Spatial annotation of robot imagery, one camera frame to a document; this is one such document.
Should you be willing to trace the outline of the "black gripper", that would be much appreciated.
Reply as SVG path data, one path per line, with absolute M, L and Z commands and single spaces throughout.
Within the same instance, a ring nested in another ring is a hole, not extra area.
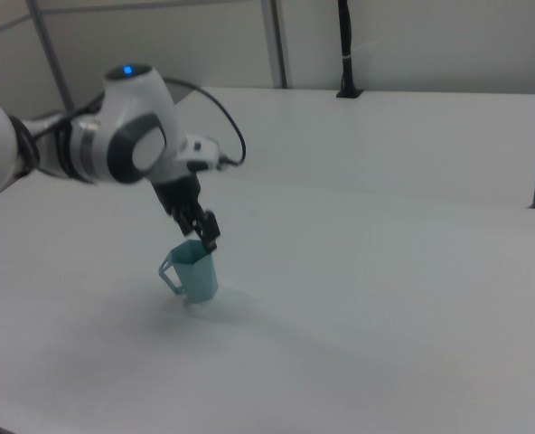
M 177 222 L 183 236 L 188 236 L 197 227 L 204 249 L 215 251 L 221 231 L 215 214 L 202 211 L 199 205 L 201 185 L 197 176 L 187 175 L 169 183 L 152 186 L 165 212 Z

